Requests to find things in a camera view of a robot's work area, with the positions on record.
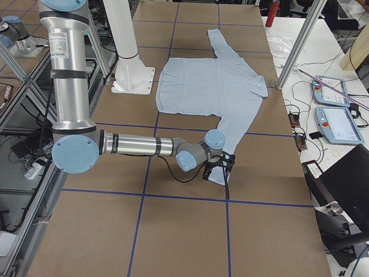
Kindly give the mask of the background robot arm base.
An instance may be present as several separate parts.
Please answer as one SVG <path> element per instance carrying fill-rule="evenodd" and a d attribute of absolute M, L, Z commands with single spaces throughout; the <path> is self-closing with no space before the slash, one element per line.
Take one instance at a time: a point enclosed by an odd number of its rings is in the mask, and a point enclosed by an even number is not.
<path fill-rule="evenodd" d="M 16 58 L 37 58 L 48 47 L 48 39 L 31 36 L 17 16 L 1 17 L 1 43 Z"/>

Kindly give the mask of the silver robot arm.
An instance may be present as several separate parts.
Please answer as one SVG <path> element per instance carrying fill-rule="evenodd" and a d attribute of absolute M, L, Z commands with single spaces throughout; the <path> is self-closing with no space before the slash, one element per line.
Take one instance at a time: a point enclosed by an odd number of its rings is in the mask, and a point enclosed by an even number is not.
<path fill-rule="evenodd" d="M 119 134 L 99 129 L 89 111 L 85 35 L 91 29 L 87 1 L 39 1 L 41 24 L 48 30 L 51 79 L 57 121 L 53 124 L 54 164 L 80 181 L 99 159 L 110 164 L 93 175 L 93 186 L 137 192 L 144 185 L 143 162 L 176 157 L 183 170 L 203 170 L 209 179 L 233 156 L 223 150 L 223 135 L 209 131 L 195 144 L 182 138 Z"/>

